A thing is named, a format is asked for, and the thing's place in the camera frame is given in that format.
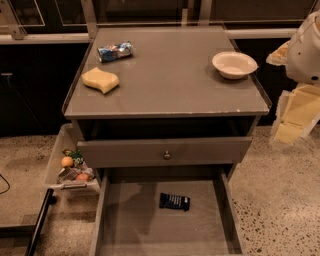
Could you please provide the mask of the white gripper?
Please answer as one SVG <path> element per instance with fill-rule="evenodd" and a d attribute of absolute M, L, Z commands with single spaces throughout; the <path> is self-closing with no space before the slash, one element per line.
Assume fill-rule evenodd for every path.
<path fill-rule="evenodd" d="M 266 62 L 281 66 L 287 64 L 289 42 L 283 43 L 268 55 Z M 292 145 L 302 133 L 308 133 L 319 121 L 320 87 L 299 84 L 291 93 L 283 91 L 277 103 L 276 119 L 271 128 L 272 144 Z"/>

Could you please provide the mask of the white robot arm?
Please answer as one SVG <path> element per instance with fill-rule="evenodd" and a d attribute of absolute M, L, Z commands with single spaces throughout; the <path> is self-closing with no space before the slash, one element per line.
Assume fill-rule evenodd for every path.
<path fill-rule="evenodd" d="M 289 41 L 272 52 L 266 62 L 284 66 L 288 78 L 297 82 L 284 92 L 277 106 L 274 141 L 293 144 L 306 137 L 320 114 L 320 11 L 311 13 Z"/>

